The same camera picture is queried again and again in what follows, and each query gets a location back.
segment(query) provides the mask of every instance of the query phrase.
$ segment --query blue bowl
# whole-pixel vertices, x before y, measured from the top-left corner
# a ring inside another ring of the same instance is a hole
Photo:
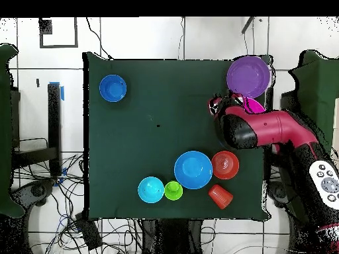
[[[149,204],[159,202],[165,193],[164,184],[156,177],[144,178],[138,187],[139,197]]]
[[[198,151],[188,151],[175,162],[174,175],[177,182],[185,188],[200,189],[212,178],[212,163],[205,154]]]
[[[126,83],[118,75],[108,75],[101,80],[99,90],[106,101],[115,103],[126,95]]]

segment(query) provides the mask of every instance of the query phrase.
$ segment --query table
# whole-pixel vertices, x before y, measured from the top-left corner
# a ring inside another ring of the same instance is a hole
[[[226,94],[226,73],[232,61],[102,60],[83,55],[84,81],[89,86],[89,217],[90,218],[239,218],[263,221],[263,149],[233,150],[240,169],[233,179],[213,176],[199,190],[184,189],[177,201],[163,197],[146,204],[138,197],[147,176],[163,184],[175,180],[174,163],[184,152],[197,150],[210,159],[224,150],[215,134],[207,101]],[[117,74],[127,84],[118,103],[105,101],[99,84]],[[263,104],[264,95],[259,98]],[[208,196],[214,184],[234,195],[220,210]]]

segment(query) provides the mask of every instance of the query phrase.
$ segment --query pink object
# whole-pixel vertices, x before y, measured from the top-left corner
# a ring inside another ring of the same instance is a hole
[[[257,146],[291,141],[294,148],[298,148],[303,144],[318,143],[316,136],[286,111],[248,114],[240,106],[230,106],[225,114],[236,115],[247,122],[258,137]]]
[[[249,97],[244,97],[244,107],[249,113],[265,112],[265,108],[258,101]]]

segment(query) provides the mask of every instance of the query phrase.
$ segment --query lime green cup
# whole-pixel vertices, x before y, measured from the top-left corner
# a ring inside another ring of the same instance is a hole
[[[169,200],[178,200],[183,195],[183,187],[177,181],[170,181],[165,186],[165,196]]]

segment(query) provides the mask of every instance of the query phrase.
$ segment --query black frame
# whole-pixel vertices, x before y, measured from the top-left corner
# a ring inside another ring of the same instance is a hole
[[[43,20],[42,18],[39,18],[39,29],[40,29],[40,48],[42,49],[52,49],[52,48],[77,48],[77,18],[74,18],[74,45],[44,45],[44,34],[51,34],[52,29],[48,32],[43,30],[43,26],[45,24],[46,20]]]

